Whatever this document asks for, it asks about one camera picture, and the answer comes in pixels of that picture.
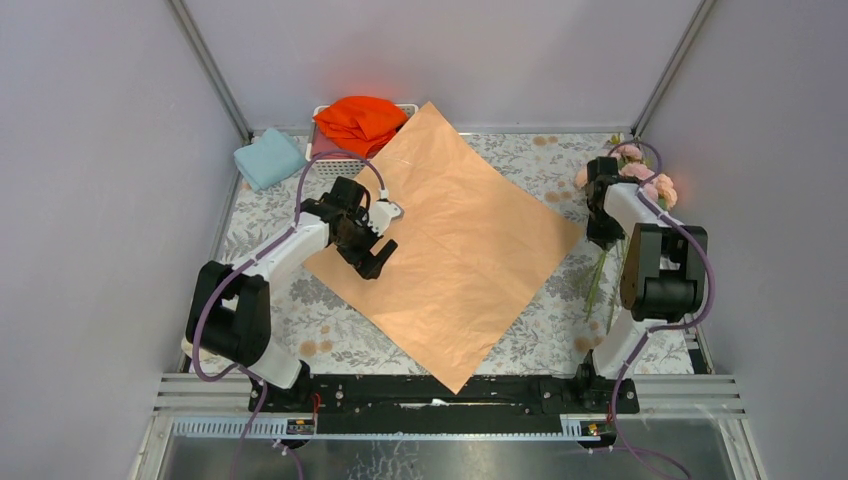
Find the white wall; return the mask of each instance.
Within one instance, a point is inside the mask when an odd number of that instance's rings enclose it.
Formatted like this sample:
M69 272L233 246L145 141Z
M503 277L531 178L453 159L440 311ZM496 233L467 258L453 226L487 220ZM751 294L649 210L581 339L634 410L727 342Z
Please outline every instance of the white wall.
M125 478L237 146L164 1L0 4L0 478Z
M698 0L188 0L254 129L346 95L461 130L630 126Z
M707 332L773 479L844 477L848 3L718 2L647 139L718 282Z

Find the green stem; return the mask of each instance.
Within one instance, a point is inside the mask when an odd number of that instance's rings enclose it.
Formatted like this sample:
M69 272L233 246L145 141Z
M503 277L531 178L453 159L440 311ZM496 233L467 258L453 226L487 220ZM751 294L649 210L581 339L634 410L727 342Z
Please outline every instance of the green stem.
M586 322L589 322L589 318L592 316L592 308L595 306L595 296L598 294L598 288L601 283L601 272L604 270L604 263L607 261L607 252L604 251L601 253L601 258L598 260L597 266L595 267L595 277L592 281L592 288L589 290L589 298L586 300L589 303L589 310L586 313Z
M618 288L621 284L621 274L624 271L624 252L627 251L627 247L630 245L629 240L625 240L624 248L622 249L622 242L618 242L615 244L615 252L618 257L618 273L615 276L615 284L613 286L612 291L612 299L610 302L610 314L607 317L607 335L609 335L609 331L612 328L612 320L613 315L615 315L615 305L616 300L618 299Z
M595 268L587 268L585 272L583 272L579 277L577 277L577 280L574 282L574 285L583 285L583 282L589 278L590 274L595 274Z

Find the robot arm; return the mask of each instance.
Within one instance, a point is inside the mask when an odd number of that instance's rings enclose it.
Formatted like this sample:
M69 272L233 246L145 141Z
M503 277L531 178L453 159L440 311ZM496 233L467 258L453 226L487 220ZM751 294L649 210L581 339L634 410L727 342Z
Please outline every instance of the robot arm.
M587 357L595 375L614 379L645 332L677 323L701 307L705 271L686 239L636 196L638 180L618 174L616 159L599 157L589 162L588 173L589 240L609 250L625 233L630 237L619 289L624 308L606 340ZM703 228L678 225L706 250ZM663 268L663 259L676 267Z
M403 210L388 200L388 192L381 191L380 197L372 203L365 187L339 177L319 200L305 200L296 225L234 262L242 265L252 260L253 264L216 299L203 328L200 347L243 365L278 388L291 388L302 376L304 364L271 341L275 336L271 285L279 285L307 258L330 245L337 247L363 279L377 278L397 243L389 240L376 255L371 249L389 224L403 216ZM232 272L232 265L215 261L200 270L186 327L189 342L194 338L204 305Z

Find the floral tablecloth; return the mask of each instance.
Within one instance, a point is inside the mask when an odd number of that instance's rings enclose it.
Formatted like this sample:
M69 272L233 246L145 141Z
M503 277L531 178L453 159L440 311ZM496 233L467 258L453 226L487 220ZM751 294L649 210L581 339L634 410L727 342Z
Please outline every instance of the floral tablecloth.
M569 220L585 228L585 196L572 183L577 171L605 153L607 134L468 135L464 137L486 161L510 181L530 192ZM303 147L305 137L297 138ZM270 235L287 227L294 209L298 176L255 193L243 182L226 233L222 261L247 254ZM310 173L304 198L318 198L332 185ZM614 306L620 261L615 249L602 269L593 313L587 318L587 296L601 250L585 239L572 250L516 319L478 374L571 374L586 352L604 340ZM373 323L347 305L302 267L291 284L271 293L271 320L276 335L315 373L426 374ZM218 371L220 358L203 361ZM636 366L637 373L692 373L680 332L662 332Z

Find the light blue towel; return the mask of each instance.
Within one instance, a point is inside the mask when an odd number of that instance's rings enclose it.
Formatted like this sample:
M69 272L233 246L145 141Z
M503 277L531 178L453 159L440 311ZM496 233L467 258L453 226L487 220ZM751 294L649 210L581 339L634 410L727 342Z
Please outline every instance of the light blue towel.
M236 167L254 192L270 188L306 165L294 139L273 128L252 145L236 150Z

